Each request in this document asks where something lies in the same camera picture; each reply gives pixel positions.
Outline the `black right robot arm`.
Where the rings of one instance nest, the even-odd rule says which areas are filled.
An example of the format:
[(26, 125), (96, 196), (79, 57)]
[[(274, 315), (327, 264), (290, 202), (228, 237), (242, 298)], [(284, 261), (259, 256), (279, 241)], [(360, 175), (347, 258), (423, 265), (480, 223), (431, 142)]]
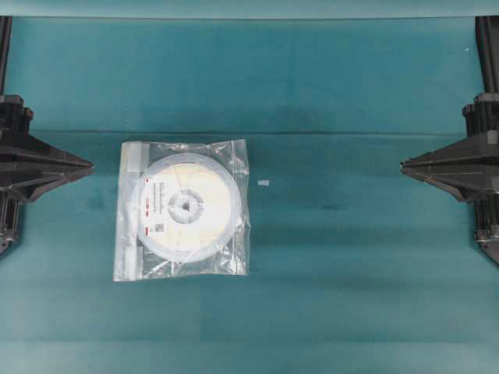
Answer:
[(498, 95), (481, 93), (462, 109), (467, 137), (401, 163), (401, 173), (473, 206), (474, 239), (498, 260)]

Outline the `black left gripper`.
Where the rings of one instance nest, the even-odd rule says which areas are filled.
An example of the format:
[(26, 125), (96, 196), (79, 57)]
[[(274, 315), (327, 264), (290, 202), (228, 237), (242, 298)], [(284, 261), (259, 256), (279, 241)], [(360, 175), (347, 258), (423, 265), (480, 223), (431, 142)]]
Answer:
[[(43, 182), (43, 171), (52, 167), (84, 169)], [(32, 203), (53, 189), (91, 175), (93, 168), (91, 162), (33, 136), (1, 132), (1, 192), (23, 203)]]

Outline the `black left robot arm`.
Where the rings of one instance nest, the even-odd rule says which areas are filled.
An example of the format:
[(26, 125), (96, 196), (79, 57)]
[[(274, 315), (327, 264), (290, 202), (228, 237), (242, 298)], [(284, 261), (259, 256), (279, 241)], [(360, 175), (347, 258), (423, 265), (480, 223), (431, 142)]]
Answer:
[(21, 97), (1, 96), (1, 252), (18, 238), (23, 204), (86, 177), (94, 169), (89, 161), (32, 136), (33, 117)]

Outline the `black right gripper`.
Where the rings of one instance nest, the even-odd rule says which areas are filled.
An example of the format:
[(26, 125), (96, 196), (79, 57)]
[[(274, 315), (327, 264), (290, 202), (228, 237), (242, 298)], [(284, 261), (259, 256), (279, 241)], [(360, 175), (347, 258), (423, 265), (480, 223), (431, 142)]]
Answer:
[[(429, 167), (457, 171), (455, 184), (411, 168)], [(410, 157), (400, 163), (401, 173), (452, 195), (459, 202), (471, 202), (498, 194), (498, 131), (481, 132), (440, 149)]]

